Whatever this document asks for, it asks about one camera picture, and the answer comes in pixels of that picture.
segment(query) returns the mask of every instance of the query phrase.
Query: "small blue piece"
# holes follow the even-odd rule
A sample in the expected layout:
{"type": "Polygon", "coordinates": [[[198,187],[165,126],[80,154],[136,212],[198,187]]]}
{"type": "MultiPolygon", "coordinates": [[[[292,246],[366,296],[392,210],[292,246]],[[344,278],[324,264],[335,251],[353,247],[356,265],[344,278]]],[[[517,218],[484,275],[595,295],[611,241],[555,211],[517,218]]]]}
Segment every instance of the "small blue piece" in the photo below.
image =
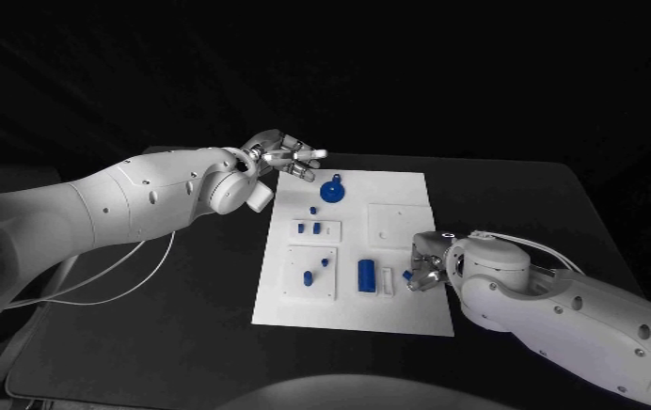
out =
{"type": "Polygon", "coordinates": [[[360,292],[376,292],[376,262],[373,260],[358,261],[357,282],[360,292]]]}
{"type": "Polygon", "coordinates": [[[328,203],[337,203],[343,198],[347,190],[343,186],[343,176],[335,174],[332,181],[325,182],[322,186],[322,199],[328,203]]]}

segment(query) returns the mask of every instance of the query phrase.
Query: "blue key-shaped object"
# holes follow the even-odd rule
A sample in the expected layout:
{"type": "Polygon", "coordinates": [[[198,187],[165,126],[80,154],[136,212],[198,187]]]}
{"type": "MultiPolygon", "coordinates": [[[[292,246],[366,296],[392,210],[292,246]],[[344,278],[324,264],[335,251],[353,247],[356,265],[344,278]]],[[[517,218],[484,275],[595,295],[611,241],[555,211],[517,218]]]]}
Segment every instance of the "blue key-shaped object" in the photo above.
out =
{"type": "Polygon", "coordinates": [[[358,261],[357,281],[360,292],[376,292],[376,262],[373,260],[358,261]]]}

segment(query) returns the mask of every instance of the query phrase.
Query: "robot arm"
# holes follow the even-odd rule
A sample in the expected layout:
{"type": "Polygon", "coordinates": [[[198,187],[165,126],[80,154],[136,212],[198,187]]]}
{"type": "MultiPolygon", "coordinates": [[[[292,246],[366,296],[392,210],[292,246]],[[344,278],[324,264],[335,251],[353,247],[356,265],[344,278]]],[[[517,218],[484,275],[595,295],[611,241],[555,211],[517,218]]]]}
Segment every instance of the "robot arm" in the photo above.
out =
{"type": "Polygon", "coordinates": [[[585,380],[651,404],[647,300],[572,270],[537,267],[516,244],[481,232],[419,233],[413,252],[413,291],[448,282],[474,323],[511,332],[585,380]]]}
{"type": "Polygon", "coordinates": [[[325,150],[272,130],[242,149],[146,154],[81,180],[0,194],[0,311],[38,275],[76,255],[159,238],[244,202],[260,212],[273,198],[260,174],[276,167],[314,181],[309,166],[324,157],[325,150]]]}

